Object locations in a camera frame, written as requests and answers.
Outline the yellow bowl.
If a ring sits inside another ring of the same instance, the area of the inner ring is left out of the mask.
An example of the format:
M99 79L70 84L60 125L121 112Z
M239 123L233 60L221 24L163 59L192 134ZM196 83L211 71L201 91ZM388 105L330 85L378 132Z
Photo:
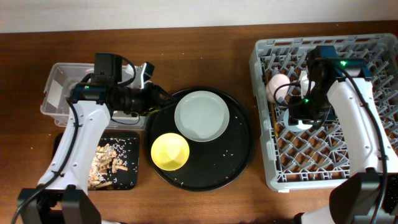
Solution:
M166 171L183 167L189 155L190 148L187 140L176 133L159 136L150 148L150 156L155 166Z

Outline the pink cup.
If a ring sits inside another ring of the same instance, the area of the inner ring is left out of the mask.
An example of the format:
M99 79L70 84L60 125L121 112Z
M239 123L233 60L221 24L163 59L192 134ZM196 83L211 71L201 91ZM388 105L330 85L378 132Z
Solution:
M278 87L284 84L289 84L290 80L287 75L277 74L274 75L266 85L266 98L268 102L274 103L274 92ZM283 86L276 93L276 98L279 100L281 98L285 98L288 92L289 86Z

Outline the light grey plate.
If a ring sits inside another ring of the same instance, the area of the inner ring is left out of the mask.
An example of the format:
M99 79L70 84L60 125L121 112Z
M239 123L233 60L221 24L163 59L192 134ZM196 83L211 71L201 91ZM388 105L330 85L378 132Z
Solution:
M186 138L208 142L220 137L229 125L228 106L210 91L194 91L185 95L174 112L177 129Z

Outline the food scraps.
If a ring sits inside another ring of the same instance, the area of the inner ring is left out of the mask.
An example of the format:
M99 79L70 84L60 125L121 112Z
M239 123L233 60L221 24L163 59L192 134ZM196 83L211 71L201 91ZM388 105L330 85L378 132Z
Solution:
M89 190L131 190L137 185L139 142L136 138L102 138L88 179Z

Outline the wooden chopstick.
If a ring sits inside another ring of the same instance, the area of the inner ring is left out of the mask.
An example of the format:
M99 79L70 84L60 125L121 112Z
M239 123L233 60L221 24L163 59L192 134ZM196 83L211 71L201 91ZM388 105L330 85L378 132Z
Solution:
M272 124L273 124L273 128L274 128L274 134L275 134L275 138L276 140L278 140L279 138L279 134L278 134L278 128L277 128L277 119L275 118L275 111L274 111L274 104L273 103L269 103L270 107L271 107L271 118L272 118Z

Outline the blue cup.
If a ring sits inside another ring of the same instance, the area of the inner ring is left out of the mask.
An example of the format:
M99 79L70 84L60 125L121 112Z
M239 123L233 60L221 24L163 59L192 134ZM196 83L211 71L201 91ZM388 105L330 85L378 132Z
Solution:
M284 112L283 124L289 131L295 133L308 130L313 126L312 124L304 124L302 120L293 119L289 110Z

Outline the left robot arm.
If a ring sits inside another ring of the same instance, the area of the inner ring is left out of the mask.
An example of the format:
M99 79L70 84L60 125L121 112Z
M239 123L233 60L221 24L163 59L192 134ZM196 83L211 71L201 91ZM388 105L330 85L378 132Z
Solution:
M36 188L24 188L11 222L103 223L88 198L96 148L115 111L141 118L164 110L174 98L150 79L153 64L136 67L127 58L97 53L93 71L66 99L69 116L55 155Z

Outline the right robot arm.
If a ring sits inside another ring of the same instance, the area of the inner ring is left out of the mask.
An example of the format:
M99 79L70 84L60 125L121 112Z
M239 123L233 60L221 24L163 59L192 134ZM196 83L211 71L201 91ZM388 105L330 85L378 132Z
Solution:
M318 129L330 110L341 126L349 155L349 179L334 188L328 204L298 213L294 223L397 223L397 154L373 97L371 73L362 58L340 58L319 45L306 58L308 75L295 83L300 96L288 102L291 131Z

